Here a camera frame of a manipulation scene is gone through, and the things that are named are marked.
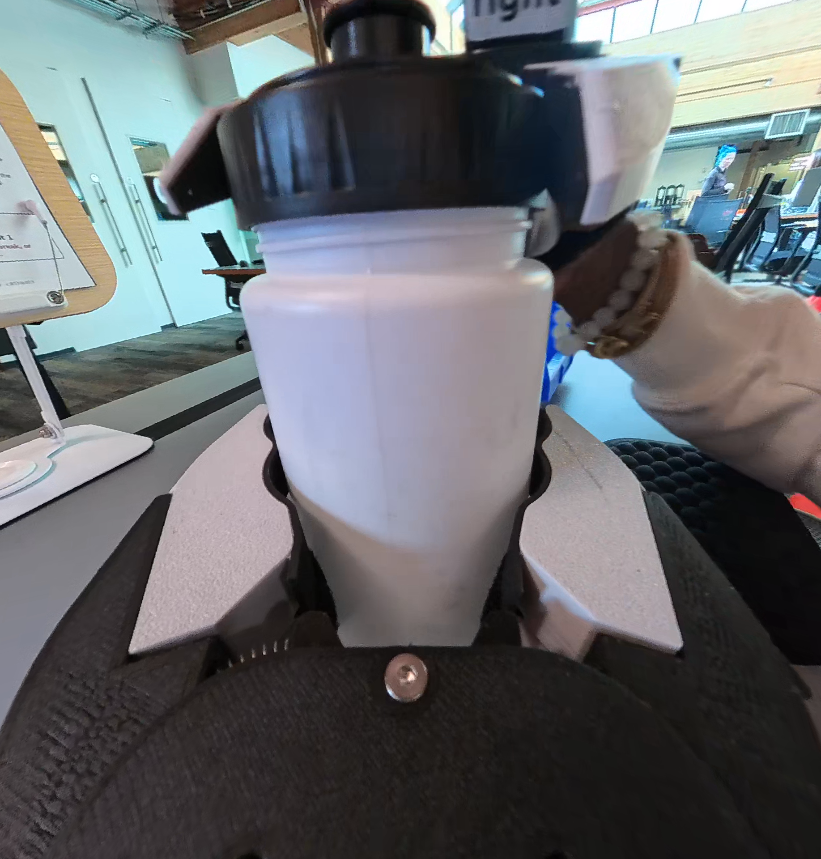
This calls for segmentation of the person's right hand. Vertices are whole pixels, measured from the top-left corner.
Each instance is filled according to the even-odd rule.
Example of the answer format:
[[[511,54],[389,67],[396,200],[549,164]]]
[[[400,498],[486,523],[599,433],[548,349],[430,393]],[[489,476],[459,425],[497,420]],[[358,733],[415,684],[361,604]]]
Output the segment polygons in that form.
[[[608,305],[630,271],[640,231],[625,217],[610,227],[575,260],[554,272],[554,297],[576,325]]]

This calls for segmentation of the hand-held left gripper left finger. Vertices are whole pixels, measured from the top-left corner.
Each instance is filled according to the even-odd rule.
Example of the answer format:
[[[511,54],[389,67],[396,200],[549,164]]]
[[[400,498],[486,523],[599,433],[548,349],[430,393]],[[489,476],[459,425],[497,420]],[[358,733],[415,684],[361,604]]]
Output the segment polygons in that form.
[[[256,406],[172,487],[130,654],[213,635],[230,642],[291,616],[281,573],[294,532],[287,505],[264,484],[267,417]]]

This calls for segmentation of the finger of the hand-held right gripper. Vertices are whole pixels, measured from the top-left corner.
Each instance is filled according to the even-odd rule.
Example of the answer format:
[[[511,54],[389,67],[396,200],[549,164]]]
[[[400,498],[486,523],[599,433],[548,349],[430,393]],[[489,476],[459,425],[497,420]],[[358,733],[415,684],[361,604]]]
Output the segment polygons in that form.
[[[208,109],[163,167],[160,190],[173,213],[185,216],[225,200],[237,206],[239,146],[227,119],[237,107],[226,104]]]
[[[679,65],[677,56],[652,55],[548,66],[581,90],[592,182],[583,223],[605,220],[613,209],[641,199],[672,127]]]

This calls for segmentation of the black mesh chair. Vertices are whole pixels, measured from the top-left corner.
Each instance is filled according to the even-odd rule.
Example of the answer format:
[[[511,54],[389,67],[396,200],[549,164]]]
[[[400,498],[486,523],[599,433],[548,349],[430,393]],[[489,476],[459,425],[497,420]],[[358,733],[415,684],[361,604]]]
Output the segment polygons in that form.
[[[787,660],[821,665],[821,519],[696,447],[606,445],[683,522]]]

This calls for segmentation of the white plastic bottle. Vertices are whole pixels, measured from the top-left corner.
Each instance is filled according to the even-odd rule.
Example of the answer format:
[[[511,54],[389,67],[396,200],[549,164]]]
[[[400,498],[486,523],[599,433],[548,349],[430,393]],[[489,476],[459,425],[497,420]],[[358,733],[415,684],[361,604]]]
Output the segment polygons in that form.
[[[530,482],[552,275],[526,207],[264,223],[241,305],[347,646],[472,643]]]

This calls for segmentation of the wooden instruction board stand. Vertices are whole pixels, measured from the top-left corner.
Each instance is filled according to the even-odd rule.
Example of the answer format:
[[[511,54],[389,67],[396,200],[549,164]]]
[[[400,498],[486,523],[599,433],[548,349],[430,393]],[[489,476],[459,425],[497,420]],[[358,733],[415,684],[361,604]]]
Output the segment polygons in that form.
[[[27,339],[27,325],[99,309],[115,287],[109,254],[0,69],[0,329],[42,420],[38,438],[0,453],[0,529],[153,448],[143,435],[64,426]]]

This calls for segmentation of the blue plastic bin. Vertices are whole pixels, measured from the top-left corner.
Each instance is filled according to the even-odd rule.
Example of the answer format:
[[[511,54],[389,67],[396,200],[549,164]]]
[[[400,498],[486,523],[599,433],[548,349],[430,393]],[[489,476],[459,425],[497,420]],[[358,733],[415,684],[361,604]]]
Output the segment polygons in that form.
[[[561,307],[556,302],[552,302],[541,392],[541,405],[543,407],[548,406],[554,399],[556,389],[562,383],[566,372],[570,369],[574,361],[573,355],[562,354],[556,347],[556,316],[560,311]]]

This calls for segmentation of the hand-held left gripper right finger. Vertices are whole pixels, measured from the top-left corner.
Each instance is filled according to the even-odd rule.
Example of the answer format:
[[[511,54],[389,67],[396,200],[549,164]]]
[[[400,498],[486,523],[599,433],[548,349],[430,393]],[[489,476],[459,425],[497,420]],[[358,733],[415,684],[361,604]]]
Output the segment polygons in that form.
[[[677,654],[683,637],[638,480],[563,410],[547,416],[551,475],[519,532],[528,635],[568,658],[586,657],[599,636]]]

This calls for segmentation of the black bottle lid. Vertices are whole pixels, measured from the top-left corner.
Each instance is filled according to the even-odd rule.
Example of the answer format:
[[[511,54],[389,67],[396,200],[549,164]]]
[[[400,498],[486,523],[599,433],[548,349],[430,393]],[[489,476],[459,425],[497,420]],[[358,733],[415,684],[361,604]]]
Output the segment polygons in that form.
[[[222,113],[212,195],[244,229],[398,210],[521,207],[544,189],[542,96],[491,62],[430,57],[422,2],[344,2],[323,20],[332,59]]]

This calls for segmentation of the person's right forearm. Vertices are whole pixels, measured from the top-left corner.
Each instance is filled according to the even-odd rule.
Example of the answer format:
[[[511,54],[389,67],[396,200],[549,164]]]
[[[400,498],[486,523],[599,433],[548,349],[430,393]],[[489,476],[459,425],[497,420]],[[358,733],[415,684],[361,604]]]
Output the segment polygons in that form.
[[[726,285],[681,234],[671,245],[665,312],[614,363],[670,432],[821,509],[821,316],[790,289]]]

